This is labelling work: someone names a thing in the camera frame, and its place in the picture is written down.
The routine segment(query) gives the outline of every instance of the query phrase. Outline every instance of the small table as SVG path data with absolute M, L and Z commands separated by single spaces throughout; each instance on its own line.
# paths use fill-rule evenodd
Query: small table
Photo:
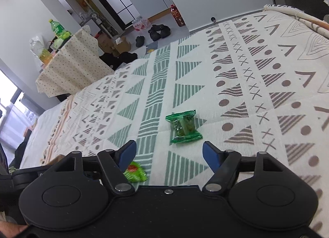
M 98 56 L 97 39 L 85 25 L 58 51 L 36 80 L 48 97 L 75 94 L 114 71 Z

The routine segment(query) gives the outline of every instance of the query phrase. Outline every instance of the patterned tablecloth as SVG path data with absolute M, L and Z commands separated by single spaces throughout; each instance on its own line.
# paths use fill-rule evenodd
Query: patterned tablecloth
M 144 184 L 202 187 L 213 175 L 204 141 L 244 156 L 267 151 L 316 191 L 310 226 L 329 237 L 328 93 L 328 39 L 280 12 L 251 14 L 173 42 L 71 96 L 48 144 L 30 138 L 21 167 L 133 139 Z M 192 109 L 203 139 L 171 144 L 165 116 Z
M 98 56 L 97 39 L 88 25 L 75 33 L 36 80 L 38 92 L 48 97 L 75 94 L 91 83 L 113 74 Z

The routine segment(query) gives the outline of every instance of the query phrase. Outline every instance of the cardboard box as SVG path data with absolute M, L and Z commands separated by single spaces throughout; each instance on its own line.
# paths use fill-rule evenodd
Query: cardboard box
M 98 46 L 102 49 L 102 51 L 112 53 L 114 57 L 119 56 L 119 52 L 116 50 L 114 43 L 105 33 L 101 34 L 97 38 L 97 41 Z
M 122 36 L 121 43 L 115 44 L 114 47 L 120 54 L 125 51 L 129 52 L 131 50 L 131 44 L 127 41 L 125 36 Z

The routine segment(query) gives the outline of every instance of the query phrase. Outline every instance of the black shoe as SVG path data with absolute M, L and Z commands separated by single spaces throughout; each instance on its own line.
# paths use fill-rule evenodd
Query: black shoe
M 162 27 L 164 27 L 164 25 L 152 25 L 151 30 L 153 31 L 161 31 Z
M 161 38 L 165 38 L 169 35 L 170 35 L 170 28 L 168 26 L 164 25 L 161 28 L 160 36 L 161 36 Z
M 150 37 L 153 41 L 157 41 L 161 38 L 160 34 L 152 29 L 150 29 L 148 32 L 150 33 Z
M 141 46 L 143 46 L 144 42 L 145 42 L 144 36 L 141 35 L 141 36 L 136 37 L 136 47 L 137 48 L 140 48 Z

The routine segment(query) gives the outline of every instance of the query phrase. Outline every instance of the green plastic bag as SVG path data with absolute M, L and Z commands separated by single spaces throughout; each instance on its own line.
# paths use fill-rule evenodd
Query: green plastic bag
M 186 143 L 203 138 L 200 132 L 195 129 L 194 119 L 196 111 L 186 111 L 182 113 L 167 115 L 166 120 L 171 123 L 175 131 L 172 143 Z
M 146 181 L 147 175 L 140 164 L 131 162 L 127 170 L 123 173 L 130 182 L 143 182 Z

